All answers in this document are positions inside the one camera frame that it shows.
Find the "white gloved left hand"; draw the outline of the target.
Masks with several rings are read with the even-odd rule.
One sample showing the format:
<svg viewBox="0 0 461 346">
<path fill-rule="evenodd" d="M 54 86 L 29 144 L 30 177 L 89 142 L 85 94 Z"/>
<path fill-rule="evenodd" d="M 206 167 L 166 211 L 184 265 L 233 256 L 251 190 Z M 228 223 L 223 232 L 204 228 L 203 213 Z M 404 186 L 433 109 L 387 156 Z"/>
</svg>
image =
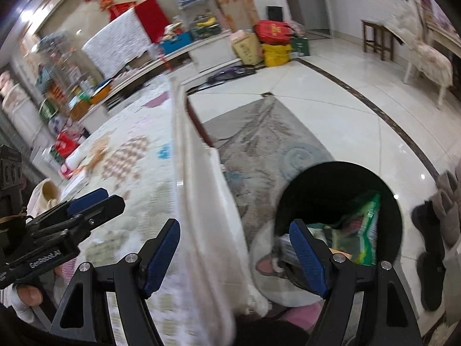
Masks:
<svg viewBox="0 0 461 346">
<path fill-rule="evenodd" d="M 63 277 L 63 268 L 59 266 L 53 272 L 42 275 L 40 282 L 47 296 L 55 306 L 58 306 L 67 287 L 66 280 Z M 43 298 L 42 292 L 30 285 L 10 285 L 1 290 L 1 304 L 4 304 L 7 308 L 12 307 L 21 320 L 38 328 L 43 327 L 43 323 L 32 308 L 39 306 Z"/>
</svg>

